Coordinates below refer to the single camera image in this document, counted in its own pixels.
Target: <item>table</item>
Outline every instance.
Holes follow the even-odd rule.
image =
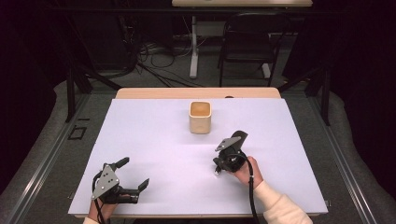
[[[237,98],[223,98],[230,95]],[[189,131],[194,100],[212,104],[209,134]],[[250,217],[248,188],[225,172],[213,174],[215,148],[238,129],[249,134],[243,150],[255,156],[267,182],[309,215],[328,212],[289,109],[275,88],[154,88],[119,91],[69,214],[87,216],[92,178],[104,162],[130,157],[116,171],[120,184],[135,189],[146,178],[150,182],[138,204],[118,206],[114,217]],[[260,215],[260,202],[256,208]]]
[[[174,7],[311,7],[311,0],[173,0]],[[192,56],[190,78],[197,78],[198,70],[198,47],[197,47],[197,20],[192,16],[191,23],[192,34]],[[215,32],[215,35],[222,35],[220,32]],[[269,77],[270,70],[268,64],[262,67],[262,71],[266,77]]]

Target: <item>person's arm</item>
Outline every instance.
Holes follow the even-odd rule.
[[[99,207],[102,207],[101,212],[105,220],[108,220],[116,209],[116,204],[105,203],[102,206],[102,202],[98,199]],[[97,224],[98,222],[98,210],[96,209],[94,201],[91,201],[90,212],[85,217],[83,224]]]
[[[252,157],[247,157],[253,168],[253,188],[254,194],[264,206],[264,217],[268,224],[308,224],[312,223],[311,218],[287,195],[277,192],[271,188],[262,178],[257,161]],[[244,185],[248,186],[249,170],[248,163],[241,169],[233,173]]]

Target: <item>white paper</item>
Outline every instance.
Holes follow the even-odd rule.
[[[190,133],[194,99],[113,100],[69,214],[87,215],[93,177],[105,162],[129,157],[116,171],[120,185],[137,189],[150,181],[138,204],[119,205],[115,216],[249,215],[248,188],[226,172],[214,175],[216,147],[238,130],[248,133],[242,150],[274,189],[308,214],[328,212],[283,99],[202,100],[212,106],[209,134]],[[263,212],[259,201],[256,210]]]

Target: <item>electrical cord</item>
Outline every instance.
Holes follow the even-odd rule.
[[[172,75],[174,75],[175,77],[180,78],[180,79],[183,80],[184,82],[187,82],[187,83],[190,83],[190,84],[191,84],[191,85],[188,85],[188,84],[185,84],[185,83],[178,82],[179,84],[182,84],[182,85],[184,85],[184,86],[188,86],[188,87],[195,87],[195,86],[197,86],[197,87],[204,87],[203,85],[196,84],[196,83],[194,83],[194,82],[188,81],[187,79],[185,79],[185,78],[183,78],[183,77],[177,75],[176,73],[173,73],[173,72],[170,72],[170,71],[161,69],[161,68],[155,68],[155,67],[149,67],[149,66],[146,66],[146,67],[147,67],[148,69],[156,69],[156,70],[160,70],[160,71],[164,71],[164,72],[166,72],[166,73],[172,74]]]
[[[157,64],[155,64],[154,61],[153,61],[154,55],[155,55],[155,54],[151,55],[151,57],[150,57],[150,62],[151,62],[151,64],[152,64],[154,67],[158,67],[158,68],[170,67],[170,66],[175,62],[175,58],[176,58],[175,55],[173,54],[173,52],[170,52],[170,56],[172,57],[171,62],[170,62],[169,64],[166,64],[166,65],[157,65]]]
[[[250,161],[246,156],[240,154],[230,154],[227,157],[239,157],[244,159],[247,162],[248,171],[249,171],[249,181],[248,181],[248,196],[250,201],[250,209],[251,214],[253,215],[253,219],[256,224],[260,224],[259,218],[257,217],[256,206],[254,205],[254,198],[253,198],[253,183],[254,183],[254,175],[253,175],[253,166],[251,165]]]
[[[106,77],[107,79],[112,79],[112,78],[116,78],[116,77],[124,77],[128,74],[130,74],[131,72],[133,72],[134,69],[133,68],[125,68],[123,71],[117,73],[117,74],[112,74],[112,75],[103,75],[101,74],[102,77]]]
[[[95,183],[96,183],[97,179],[101,176],[101,174],[102,174],[102,172],[99,172],[99,173],[93,178],[93,181],[92,181],[92,192],[95,190]],[[96,210],[98,211],[98,217],[97,217],[97,219],[98,219],[99,224],[106,224],[105,218],[104,218],[103,215],[102,215],[102,207],[99,206],[98,199],[95,199],[95,200],[94,200],[94,203],[95,203]]]
[[[155,76],[157,79],[159,79],[159,80],[161,81],[161,83],[164,84],[166,87],[174,87],[174,85],[171,84],[170,81],[176,82],[176,83],[178,83],[178,84],[180,84],[180,85],[183,85],[183,86],[186,86],[186,87],[195,87],[195,86],[192,86],[192,85],[183,83],[183,82],[181,82],[181,81],[178,81],[178,80],[176,80],[176,79],[172,79],[172,78],[169,78],[169,77],[161,76],[161,75],[159,75],[158,73],[152,71],[150,67],[147,67],[147,66],[143,65],[142,63],[138,63],[137,65],[138,65],[139,67],[141,67],[143,70],[146,70],[146,71],[148,71],[150,74],[154,75],[154,76]]]

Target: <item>black cable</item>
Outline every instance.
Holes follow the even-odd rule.
[[[172,61],[171,61],[169,64],[167,64],[167,65],[159,66],[159,65],[154,64],[154,61],[153,61],[154,55],[155,55],[155,54],[152,54],[152,55],[151,55],[150,63],[151,63],[154,67],[157,67],[157,68],[166,68],[166,67],[170,67],[170,66],[175,62],[175,58],[176,58],[175,55],[171,52]]]
[[[100,206],[100,215],[102,215],[102,208],[103,208],[103,206],[104,206],[105,204],[104,203],[102,203],[102,205]],[[111,220],[110,220],[110,218],[108,219],[108,220],[105,220],[103,217],[102,217],[102,220],[104,221],[103,223],[104,224],[111,224]]]
[[[154,75],[156,78],[158,78],[166,87],[174,87],[174,86],[170,83],[170,81],[171,81],[171,82],[176,82],[176,83],[178,83],[178,84],[180,84],[180,85],[183,85],[183,86],[186,86],[186,87],[195,87],[195,86],[192,86],[192,85],[183,83],[183,82],[181,82],[181,81],[172,79],[172,78],[170,78],[170,77],[161,76],[161,75],[159,75],[158,73],[152,71],[152,70],[151,70],[151,67],[145,66],[145,65],[142,64],[142,63],[138,63],[137,65],[140,66],[142,69],[148,71],[148,72],[151,73],[152,75]]]
[[[256,222],[256,224],[260,224],[259,218],[257,217],[256,206],[254,205],[254,198],[253,198],[253,183],[254,183],[253,167],[246,156],[240,154],[230,154],[227,157],[239,157],[247,162],[248,171],[250,174],[248,181],[248,196],[250,201],[251,214],[253,215],[253,219]]]
[[[102,75],[102,77],[106,77],[108,79],[112,79],[112,78],[116,78],[116,77],[124,77],[124,76],[130,74],[133,71],[134,71],[134,69],[132,67],[127,67],[123,71],[121,71],[121,72],[119,72],[117,74]]]
[[[95,190],[95,183],[96,183],[96,180],[97,180],[101,175],[102,175],[102,172],[99,172],[99,173],[93,178],[93,181],[92,181],[92,192]],[[102,208],[99,206],[98,199],[95,199],[95,200],[94,200],[94,203],[95,203],[96,210],[97,210],[97,212],[98,212],[97,219],[98,219],[99,224],[106,224],[105,218],[104,218],[103,215],[102,215]]]
[[[148,48],[147,44],[142,44],[138,55],[139,55],[139,61],[140,62],[145,62],[148,59],[148,57],[149,57],[149,48]]]
[[[190,84],[192,84],[192,85],[199,86],[199,87],[204,87],[203,85],[199,85],[199,84],[193,83],[193,82],[191,82],[191,81],[188,81],[187,79],[185,79],[185,78],[183,78],[183,77],[181,77],[181,76],[177,75],[176,73],[173,73],[173,72],[167,71],[167,70],[165,70],[165,69],[161,69],[161,68],[155,68],[155,67],[149,67],[149,66],[146,66],[146,67],[147,67],[147,68],[151,68],[151,69],[157,69],[157,70],[161,70],[161,71],[164,71],[164,72],[170,73],[170,74],[174,75],[175,77],[178,77],[178,78],[180,78],[181,80],[183,80],[183,81],[185,81],[185,82],[187,82],[187,83],[190,83]],[[188,86],[188,87],[192,87],[192,86],[190,86],[190,85],[187,85],[187,84],[184,84],[184,83],[180,83],[180,84],[183,84],[183,85],[185,85],[185,86]]]
[[[181,49],[181,51],[175,53],[176,57],[187,55],[186,53],[184,53],[184,51],[186,51],[187,49],[189,50],[187,53],[189,53],[191,51],[191,43],[189,43],[189,41],[184,41],[184,42],[185,42],[185,44],[184,44],[183,48],[177,48],[177,49]]]

